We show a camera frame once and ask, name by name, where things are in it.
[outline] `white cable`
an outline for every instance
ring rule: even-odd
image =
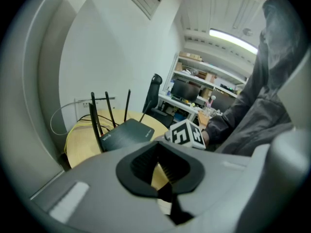
[[[50,128],[51,128],[52,132],[53,132],[55,135],[66,135],[66,134],[68,134],[68,133],[70,132],[70,130],[67,131],[66,133],[62,133],[62,134],[56,133],[56,132],[53,130],[53,128],[52,128],[52,119],[53,119],[53,116],[54,116],[59,110],[65,108],[65,107],[68,106],[68,105],[71,105],[71,104],[74,104],[74,103],[81,103],[81,102],[85,102],[85,101],[89,101],[89,99],[87,99],[87,100],[81,100],[81,101],[76,101],[76,102],[71,102],[71,103],[65,104],[64,106],[58,108],[58,109],[54,112],[54,114],[52,115],[52,117],[51,117],[51,119],[50,119]]]

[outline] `hand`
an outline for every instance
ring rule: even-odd
[[[209,143],[209,135],[206,131],[203,131],[202,132],[202,136],[203,136],[203,139],[204,139],[204,142],[205,142],[205,147],[208,146],[208,143]]]

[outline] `jacket sleeve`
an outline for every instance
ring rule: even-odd
[[[232,106],[222,116],[215,116],[209,120],[206,132],[209,144],[224,142],[241,122],[248,110],[255,102],[261,88],[267,83],[267,46],[264,43],[263,32],[260,34],[260,45],[257,53],[253,73],[243,91],[235,99]]]

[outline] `shelf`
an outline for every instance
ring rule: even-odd
[[[185,57],[178,57],[179,60],[187,67],[190,68],[195,68],[198,70],[202,70],[202,71],[207,71],[207,72],[211,72],[211,73],[215,73],[217,74],[217,76],[219,78],[222,78],[224,80],[227,80],[235,85],[238,84],[246,84],[246,81],[244,81],[243,79],[231,74],[230,72],[227,72],[225,70],[222,70],[219,67],[215,67],[211,64],[207,64],[204,62],[200,62],[200,61],[196,61],[196,60],[192,60],[192,59],[188,59]]]
[[[216,84],[214,84],[214,83],[208,82],[208,81],[203,80],[203,79],[200,79],[200,78],[198,78],[198,77],[191,76],[191,75],[189,75],[189,74],[186,74],[186,73],[183,73],[183,72],[178,72],[178,71],[174,71],[174,74],[176,74],[176,75],[178,75],[178,76],[181,76],[181,77],[184,77],[184,78],[186,78],[186,79],[189,79],[189,80],[191,80],[191,81],[194,81],[194,82],[197,82],[197,83],[206,85],[206,86],[208,86],[208,87],[212,87],[212,88],[215,87],[215,88],[217,88],[218,90],[221,90],[221,91],[223,91],[223,92],[226,92],[227,94],[229,94],[230,96],[232,96],[232,97],[234,97],[234,98],[237,97],[237,94],[234,94],[234,93],[232,93],[232,92],[230,92],[230,91],[228,91],[228,90],[226,90],[226,89],[224,89],[224,88],[222,88],[222,87],[220,87],[220,86],[218,86],[218,85],[216,85]]]

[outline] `black router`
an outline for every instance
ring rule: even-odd
[[[106,100],[107,100],[107,105],[108,105],[111,121],[114,126],[114,129],[109,131],[108,133],[103,134],[103,131],[101,129],[98,115],[97,115],[95,96],[93,92],[91,93],[93,104],[89,103],[89,112],[91,115],[93,130],[94,130],[95,137],[96,137],[100,150],[102,152],[112,151],[112,150],[117,150],[120,148],[130,146],[133,144],[150,141],[155,130],[142,124],[141,120],[145,116],[146,111],[149,109],[149,105],[151,104],[151,102],[149,102],[139,122],[132,118],[126,120],[127,108],[128,108],[128,103],[130,100],[130,95],[131,95],[131,90],[129,90],[128,95],[127,95],[125,114],[124,114],[124,123],[117,126],[112,115],[108,93],[105,92],[105,94],[106,94]]]

